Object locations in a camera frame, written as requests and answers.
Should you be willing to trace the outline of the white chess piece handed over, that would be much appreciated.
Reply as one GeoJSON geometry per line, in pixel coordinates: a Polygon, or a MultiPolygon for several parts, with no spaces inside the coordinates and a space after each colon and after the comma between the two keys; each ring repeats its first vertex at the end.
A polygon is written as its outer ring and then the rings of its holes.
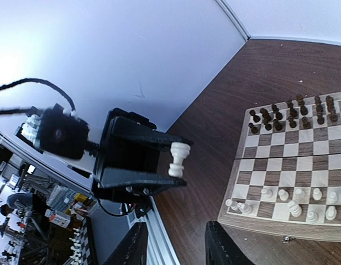
{"type": "Polygon", "coordinates": [[[279,195],[280,200],[282,200],[284,202],[289,199],[289,193],[288,193],[288,191],[286,191],[284,189],[280,189],[278,191],[278,195],[279,195]]]}

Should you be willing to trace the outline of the white chess pawn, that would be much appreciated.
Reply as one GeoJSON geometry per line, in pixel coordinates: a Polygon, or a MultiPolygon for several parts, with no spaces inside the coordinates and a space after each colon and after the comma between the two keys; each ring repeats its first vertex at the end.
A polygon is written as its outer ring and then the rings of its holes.
{"type": "Polygon", "coordinates": [[[293,200],[301,201],[306,197],[306,192],[302,188],[296,188],[293,193],[293,200]]]}
{"type": "Polygon", "coordinates": [[[338,201],[338,194],[334,191],[330,192],[327,196],[328,204],[335,204],[338,201]]]}
{"type": "Polygon", "coordinates": [[[322,200],[323,194],[319,188],[315,188],[313,190],[312,196],[313,196],[313,200],[320,201],[320,200],[322,200]]]}

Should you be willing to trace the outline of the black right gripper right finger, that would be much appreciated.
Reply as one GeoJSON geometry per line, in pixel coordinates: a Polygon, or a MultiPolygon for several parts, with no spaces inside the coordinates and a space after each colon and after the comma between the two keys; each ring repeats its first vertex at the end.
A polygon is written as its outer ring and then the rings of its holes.
{"type": "Polygon", "coordinates": [[[204,234],[206,265],[212,264],[254,264],[235,244],[217,221],[206,224],[204,234]]]}

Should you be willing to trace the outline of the white bishop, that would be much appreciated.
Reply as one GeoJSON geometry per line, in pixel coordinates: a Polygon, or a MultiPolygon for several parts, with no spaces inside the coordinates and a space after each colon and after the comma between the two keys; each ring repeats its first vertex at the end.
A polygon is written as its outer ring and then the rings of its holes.
{"type": "Polygon", "coordinates": [[[228,212],[238,213],[239,212],[239,202],[232,199],[227,199],[225,205],[228,208],[228,212]]]}

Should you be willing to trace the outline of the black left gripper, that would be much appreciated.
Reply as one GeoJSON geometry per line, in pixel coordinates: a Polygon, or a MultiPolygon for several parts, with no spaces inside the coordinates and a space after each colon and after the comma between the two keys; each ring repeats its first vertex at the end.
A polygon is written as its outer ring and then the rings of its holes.
{"type": "Polygon", "coordinates": [[[184,187],[182,178],[158,174],[160,151],[172,143],[192,146],[182,136],[156,130],[148,118],[115,108],[108,113],[93,169],[91,192],[112,202],[148,202],[170,188],[184,187]]]}

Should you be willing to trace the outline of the white chess queen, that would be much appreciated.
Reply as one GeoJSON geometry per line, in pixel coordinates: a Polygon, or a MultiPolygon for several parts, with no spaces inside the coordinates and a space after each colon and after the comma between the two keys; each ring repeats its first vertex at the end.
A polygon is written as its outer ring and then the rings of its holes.
{"type": "Polygon", "coordinates": [[[287,203],[288,210],[293,217],[299,217],[302,214],[302,208],[294,200],[290,200],[287,203]]]}

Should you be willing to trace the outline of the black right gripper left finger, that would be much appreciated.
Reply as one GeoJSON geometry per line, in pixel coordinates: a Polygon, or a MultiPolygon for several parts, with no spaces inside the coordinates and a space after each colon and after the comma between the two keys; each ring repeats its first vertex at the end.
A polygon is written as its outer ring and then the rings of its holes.
{"type": "Polygon", "coordinates": [[[145,222],[136,222],[103,265],[146,265],[148,228],[145,222]]]}

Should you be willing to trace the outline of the white chess rook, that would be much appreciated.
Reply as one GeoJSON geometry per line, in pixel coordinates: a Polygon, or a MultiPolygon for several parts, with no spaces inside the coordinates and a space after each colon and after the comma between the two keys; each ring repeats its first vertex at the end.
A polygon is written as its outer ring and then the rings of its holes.
{"type": "Polygon", "coordinates": [[[262,200],[269,200],[272,197],[273,193],[272,190],[263,188],[261,190],[261,198],[262,200]]]}

